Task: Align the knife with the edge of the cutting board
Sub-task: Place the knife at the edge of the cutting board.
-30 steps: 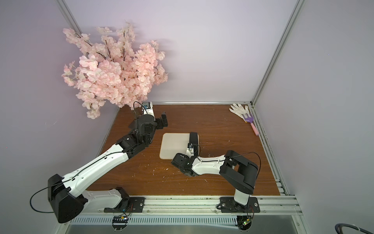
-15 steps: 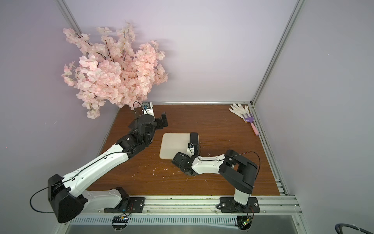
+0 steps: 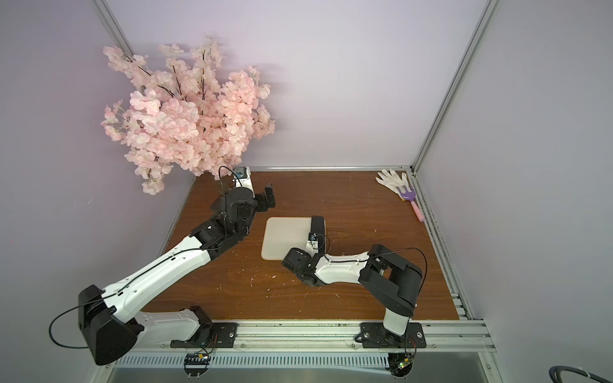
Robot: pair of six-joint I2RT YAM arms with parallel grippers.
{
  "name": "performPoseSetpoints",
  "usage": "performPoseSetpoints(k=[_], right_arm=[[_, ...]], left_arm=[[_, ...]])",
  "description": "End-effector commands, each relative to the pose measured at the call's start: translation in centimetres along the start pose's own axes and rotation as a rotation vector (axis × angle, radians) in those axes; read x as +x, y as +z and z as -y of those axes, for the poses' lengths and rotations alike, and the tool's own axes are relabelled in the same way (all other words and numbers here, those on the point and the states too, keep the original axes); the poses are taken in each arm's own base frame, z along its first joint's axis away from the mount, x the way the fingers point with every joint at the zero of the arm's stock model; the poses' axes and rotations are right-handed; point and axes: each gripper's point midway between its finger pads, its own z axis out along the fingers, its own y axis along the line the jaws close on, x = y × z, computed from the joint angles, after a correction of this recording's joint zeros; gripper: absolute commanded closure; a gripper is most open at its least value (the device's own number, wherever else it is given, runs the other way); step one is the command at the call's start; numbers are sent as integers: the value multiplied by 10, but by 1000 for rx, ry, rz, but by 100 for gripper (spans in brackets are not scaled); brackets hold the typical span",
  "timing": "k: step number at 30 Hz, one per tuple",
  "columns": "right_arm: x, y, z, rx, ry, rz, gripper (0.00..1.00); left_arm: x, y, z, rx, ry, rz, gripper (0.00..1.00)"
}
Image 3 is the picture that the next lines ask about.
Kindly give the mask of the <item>cream cutting board orange rim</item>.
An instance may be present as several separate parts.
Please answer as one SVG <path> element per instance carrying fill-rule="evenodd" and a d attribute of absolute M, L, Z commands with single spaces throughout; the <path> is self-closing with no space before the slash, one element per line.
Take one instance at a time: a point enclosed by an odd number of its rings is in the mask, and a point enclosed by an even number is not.
<path fill-rule="evenodd" d="M 290 249 L 296 247 L 314 255 L 309 241 L 311 218 L 271 217 L 266 222 L 261 257 L 266 261 L 282 261 Z"/>

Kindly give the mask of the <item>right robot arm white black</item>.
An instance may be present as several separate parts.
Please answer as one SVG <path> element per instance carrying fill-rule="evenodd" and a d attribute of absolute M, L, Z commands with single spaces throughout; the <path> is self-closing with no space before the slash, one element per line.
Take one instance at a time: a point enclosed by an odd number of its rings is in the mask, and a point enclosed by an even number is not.
<path fill-rule="evenodd" d="M 418 305 L 427 271 L 381 244 L 357 255 L 333 256 L 293 247 L 282 265 L 309 287 L 336 283 L 359 284 L 383 304 L 383 329 L 405 335 Z"/>

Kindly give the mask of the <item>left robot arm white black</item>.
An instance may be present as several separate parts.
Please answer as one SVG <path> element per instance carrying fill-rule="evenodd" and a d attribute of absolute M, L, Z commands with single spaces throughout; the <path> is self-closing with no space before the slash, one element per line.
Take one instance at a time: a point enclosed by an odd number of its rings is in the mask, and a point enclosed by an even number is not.
<path fill-rule="evenodd" d="M 116 362 L 134 346 L 209 346 L 212 320 L 199 306 L 157 314 L 144 309 L 183 277 L 242 242 L 255 214 L 275 205 L 271 185 L 259 194 L 244 186 L 233 188 L 221 197 L 219 210 L 170 251 L 103 289 L 84 289 L 78 295 L 78 328 L 95 364 Z"/>

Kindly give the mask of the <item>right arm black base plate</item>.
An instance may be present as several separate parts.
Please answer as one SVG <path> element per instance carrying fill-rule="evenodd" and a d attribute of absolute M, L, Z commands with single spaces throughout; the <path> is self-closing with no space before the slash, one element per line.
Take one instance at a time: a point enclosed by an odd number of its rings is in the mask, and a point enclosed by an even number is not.
<path fill-rule="evenodd" d="M 381 322 L 362 322 L 354 341 L 367 349 L 425 349 L 426 335 L 421 323 L 409 322 L 404 335 L 386 330 Z"/>

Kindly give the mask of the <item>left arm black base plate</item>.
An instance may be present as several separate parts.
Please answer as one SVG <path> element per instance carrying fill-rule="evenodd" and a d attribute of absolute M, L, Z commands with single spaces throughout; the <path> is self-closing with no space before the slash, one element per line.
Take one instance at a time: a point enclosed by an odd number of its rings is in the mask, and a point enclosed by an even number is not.
<path fill-rule="evenodd" d="M 236 322 L 213 322 L 201 325 L 194 335 L 185 341 L 172 340 L 170 347 L 231 349 L 234 347 L 238 324 Z"/>

